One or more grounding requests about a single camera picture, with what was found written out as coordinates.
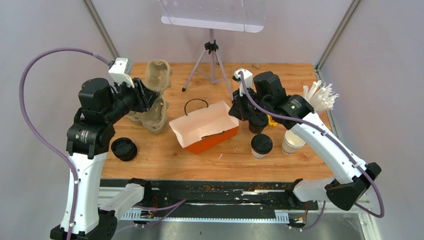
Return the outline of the cardboard cup carrier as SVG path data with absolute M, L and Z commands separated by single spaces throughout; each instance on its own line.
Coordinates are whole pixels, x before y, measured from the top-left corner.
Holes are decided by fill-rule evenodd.
M 159 93 L 152 107 L 147 112 L 129 112 L 126 117 L 135 124 L 142 125 L 152 134 L 160 134 L 168 122 L 167 109 L 169 103 L 164 98 L 164 92 L 172 86 L 173 70 L 169 63 L 162 59 L 150 61 L 146 66 L 144 85 Z

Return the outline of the orange paper bag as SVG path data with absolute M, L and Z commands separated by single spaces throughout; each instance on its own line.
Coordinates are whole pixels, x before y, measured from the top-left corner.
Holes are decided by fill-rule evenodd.
M 188 112 L 184 105 L 184 115 L 169 122 L 180 146 L 194 154 L 200 154 L 237 135 L 240 120 L 229 115 L 230 107 L 222 100 L 209 104 L 199 99 L 206 107 Z

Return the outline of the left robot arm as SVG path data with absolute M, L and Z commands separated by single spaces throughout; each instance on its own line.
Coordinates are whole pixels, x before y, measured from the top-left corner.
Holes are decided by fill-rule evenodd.
M 134 205 L 149 206 L 153 201 L 152 184 L 132 178 L 107 203 L 99 204 L 101 175 L 114 124 L 129 112 L 149 111 L 160 93 L 147 88 L 141 79 L 129 83 L 93 78 L 82 84 L 80 108 L 67 131 L 67 160 L 71 164 L 65 214 L 50 231 L 52 240 L 110 240 L 118 221 Z

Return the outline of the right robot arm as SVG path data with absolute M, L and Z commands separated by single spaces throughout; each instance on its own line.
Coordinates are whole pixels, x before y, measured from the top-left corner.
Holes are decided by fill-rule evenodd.
M 285 195 L 286 204 L 298 209 L 308 201 L 330 201 L 341 210 L 359 207 L 358 200 L 373 188 L 382 200 L 374 180 L 381 167 L 367 163 L 349 150 L 325 126 L 310 103 L 302 96 L 288 95 L 280 78 L 271 71 L 253 76 L 244 68 L 236 70 L 233 80 L 240 84 L 233 92 L 229 115 L 247 121 L 264 113 L 292 131 L 308 144 L 332 171 L 333 176 L 320 180 L 296 180 Z

